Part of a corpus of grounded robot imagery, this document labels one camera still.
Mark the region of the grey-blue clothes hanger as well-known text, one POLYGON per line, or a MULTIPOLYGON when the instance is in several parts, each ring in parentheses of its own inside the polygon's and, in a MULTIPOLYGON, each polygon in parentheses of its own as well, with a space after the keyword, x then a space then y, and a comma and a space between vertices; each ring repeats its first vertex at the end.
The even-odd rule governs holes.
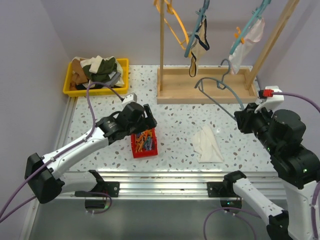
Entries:
POLYGON ((195 89, 198 89, 203 95, 205 95, 209 100, 211 100, 213 103, 215 103, 216 105, 218 105, 227 115, 229 115, 234 121, 236 121, 236 117, 234 115, 232 115, 227 109, 225 109, 220 103, 218 103, 214 98, 212 98, 211 96, 209 96, 206 92, 205 92, 205 89, 204 89, 204 83, 203 81, 204 80, 212 80, 216 83, 216 87, 219 89, 219 90, 229 90, 232 95, 235 97, 237 103, 239 104, 240 106, 240 109, 241 110, 244 110, 244 104, 243 104, 243 101, 240 99, 240 97, 236 94, 236 92, 230 87, 228 86, 225 82, 224 82, 224 79, 225 79, 225 76, 228 75, 230 72, 231 72, 231 62, 227 59, 227 58, 224 58, 221 63, 220 63, 220 66, 223 65, 224 62, 227 62, 227 71, 225 73, 222 74, 222 77, 221 79, 217 79, 217 78, 214 78, 214 77, 202 77, 198 80, 198 82, 195 84, 194 88, 195 89))

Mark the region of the white lettered underwear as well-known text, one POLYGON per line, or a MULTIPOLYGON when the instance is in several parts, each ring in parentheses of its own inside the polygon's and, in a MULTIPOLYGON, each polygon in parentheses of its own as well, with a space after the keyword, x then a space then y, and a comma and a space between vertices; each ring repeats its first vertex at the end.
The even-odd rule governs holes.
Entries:
POLYGON ((224 157, 220 151, 216 137, 209 125, 204 125, 201 130, 191 138, 194 151, 199 154, 199 163, 223 163, 224 157))

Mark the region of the orange clothes hanger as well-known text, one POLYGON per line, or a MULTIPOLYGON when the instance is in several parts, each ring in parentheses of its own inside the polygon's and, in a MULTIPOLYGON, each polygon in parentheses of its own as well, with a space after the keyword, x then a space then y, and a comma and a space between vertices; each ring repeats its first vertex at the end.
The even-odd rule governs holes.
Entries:
POLYGON ((183 50, 186 50, 187 45, 190 42, 190 38, 181 17, 179 16, 178 12, 175 10, 173 6, 173 1, 154 0, 152 4, 156 8, 160 17, 160 39, 164 40, 164 28, 165 26, 167 26, 170 32, 172 33, 173 37, 179 44, 179 46, 183 50), (170 20, 166 19, 166 14, 172 16, 172 19, 175 19, 177 25, 181 30, 180 35, 176 32, 176 29, 172 27, 170 20))

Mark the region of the dark green underwear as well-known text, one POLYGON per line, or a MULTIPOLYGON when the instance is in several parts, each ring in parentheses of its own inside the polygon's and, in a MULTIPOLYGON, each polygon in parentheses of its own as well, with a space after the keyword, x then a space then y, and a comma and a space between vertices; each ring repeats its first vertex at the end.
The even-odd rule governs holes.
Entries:
POLYGON ((115 57, 102 58, 99 55, 82 60, 80 65, 88 80, 100 83, 110 81, 110 74, 116 72, 118 67, 115 57))

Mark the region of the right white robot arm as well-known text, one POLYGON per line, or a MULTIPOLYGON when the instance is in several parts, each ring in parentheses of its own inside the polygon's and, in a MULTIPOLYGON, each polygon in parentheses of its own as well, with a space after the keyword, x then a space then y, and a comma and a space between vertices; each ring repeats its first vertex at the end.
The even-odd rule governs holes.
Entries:
POLYGON ((208 182, 210 198, 241 198, 260 218, 272 240, 317 240, 320 237, 320 160, 302 145, 306 125, 285 109, 268 110, 256 103, 236 111, 237 127, 254 134, 270 156, 281 179, 287 209, 263 195, 242 171, 226 174, 220 182, 208 182))

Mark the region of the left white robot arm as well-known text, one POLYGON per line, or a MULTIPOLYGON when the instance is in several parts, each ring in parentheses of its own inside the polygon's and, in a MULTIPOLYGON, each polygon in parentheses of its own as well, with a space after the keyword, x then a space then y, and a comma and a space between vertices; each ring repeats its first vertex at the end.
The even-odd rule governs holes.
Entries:
POLYGON ((85 172, 84 181, 76 184, 67 184, 64 173, 90 154, 156 126, 157 121, 148 104, 128 103, 123 110, 102 117, 91 130, 64 147, 43 156, 30 155, 24 178, 41 204, 65 192, 85 191, 99 196, 103 193, 104 181, 95 170, 85 172))

